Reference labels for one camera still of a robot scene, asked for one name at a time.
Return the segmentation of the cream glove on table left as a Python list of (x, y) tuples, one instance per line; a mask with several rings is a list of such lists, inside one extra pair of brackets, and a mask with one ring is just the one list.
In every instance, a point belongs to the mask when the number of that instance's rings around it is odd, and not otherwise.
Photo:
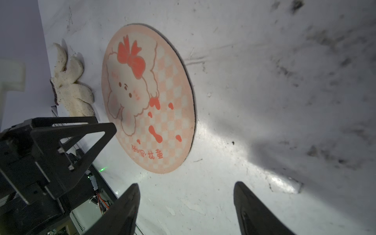
[(93, 92), (89, 87), (77, 83), (84, 72), (83, 64), (75, 56), (67, 62), (65, 49), (60, 44), (53, 45), (57, 49), (57, 60), (50, 83), (55, 95), (55, 103), (62, 105), (71, 117), (94, 117)]

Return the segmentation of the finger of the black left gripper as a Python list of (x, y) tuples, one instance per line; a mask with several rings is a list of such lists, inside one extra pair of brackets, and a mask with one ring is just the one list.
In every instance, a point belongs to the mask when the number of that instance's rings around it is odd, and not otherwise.
[[(53, 199), (58, 199), (72, 190), (94, 162), (99, 153), (114, 137), (117, 129), (113, 123), (70, 122), (55, 126), (55, 122), (35, 122), (30, 132), (40, 154), (35, 164), (47, 180), (43, 188)], [(103, 133), (103, 136), (77, 161), (68, 158), (67, 151), (88, 134)]]
[(39, 117), (32, 120), (30, 135), (42, 150), (68, 151), (98, 124), (95, 117)]

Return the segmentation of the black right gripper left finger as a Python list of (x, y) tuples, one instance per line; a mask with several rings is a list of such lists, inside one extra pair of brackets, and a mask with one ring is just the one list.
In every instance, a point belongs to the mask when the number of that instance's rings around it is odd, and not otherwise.
[(140, 189), (132, 184), (85, 234), (86, 235), (133, 235), (140, 205)]

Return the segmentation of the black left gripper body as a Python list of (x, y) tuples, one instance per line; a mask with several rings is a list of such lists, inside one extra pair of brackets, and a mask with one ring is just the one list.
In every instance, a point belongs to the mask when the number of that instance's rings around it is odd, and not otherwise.
[[(30, 132), (29, 119), (1, 133), (1, 234), (39, 235), (69, 220), (56, 200), (43, 188), (47, 184), (35, 157), (40, 154)], [(77, 162), (84, 153), (78, 150), (68, 158)]]

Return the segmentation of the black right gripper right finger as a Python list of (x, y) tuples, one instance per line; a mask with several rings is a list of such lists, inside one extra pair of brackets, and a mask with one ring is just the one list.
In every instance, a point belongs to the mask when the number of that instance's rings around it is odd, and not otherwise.
[(294, 235), (241, 181), (234, 186), (234, 205), (243, 235)]

